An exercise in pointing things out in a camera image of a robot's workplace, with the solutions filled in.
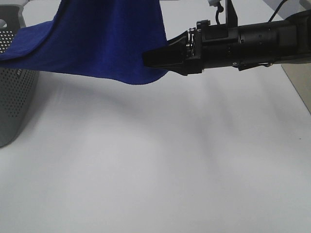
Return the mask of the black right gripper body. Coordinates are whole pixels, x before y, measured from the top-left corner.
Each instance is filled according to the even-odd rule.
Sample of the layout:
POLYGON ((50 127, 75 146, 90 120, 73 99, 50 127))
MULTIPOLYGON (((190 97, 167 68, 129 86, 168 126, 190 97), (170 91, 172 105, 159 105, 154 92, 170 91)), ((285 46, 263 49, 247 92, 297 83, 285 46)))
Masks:
POLYGON ((184 74, 198 74, 206 68, 235 66, 234 45, 238 43, 238 24, 211 25, 209 20, 188 30, 184 74))

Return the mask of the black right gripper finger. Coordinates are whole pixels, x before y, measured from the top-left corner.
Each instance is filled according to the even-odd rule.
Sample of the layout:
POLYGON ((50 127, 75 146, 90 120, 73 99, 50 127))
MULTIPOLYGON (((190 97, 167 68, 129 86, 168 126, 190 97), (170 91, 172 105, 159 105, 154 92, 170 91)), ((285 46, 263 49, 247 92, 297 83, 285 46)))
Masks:
POLYGON ((189 75, 186 60, 190 55, 189 33, 184 31, 179 36, 169 40, 166 46, 144 52, 142 58, 146 67, 189 75))

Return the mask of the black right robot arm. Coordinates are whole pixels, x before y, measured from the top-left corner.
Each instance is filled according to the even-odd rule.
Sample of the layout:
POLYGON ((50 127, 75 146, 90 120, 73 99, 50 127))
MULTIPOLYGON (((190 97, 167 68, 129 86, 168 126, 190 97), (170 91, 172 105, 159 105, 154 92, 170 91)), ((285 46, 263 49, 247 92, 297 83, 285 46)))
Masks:
POLYGON ((187 76, 207 68, 235 67, 246 70, 273 64, 311 61, 311 12, 296 13, 285 20, 237 26, 196 27, 168 41, 164 47, 143 53, 146 67, 187 76))

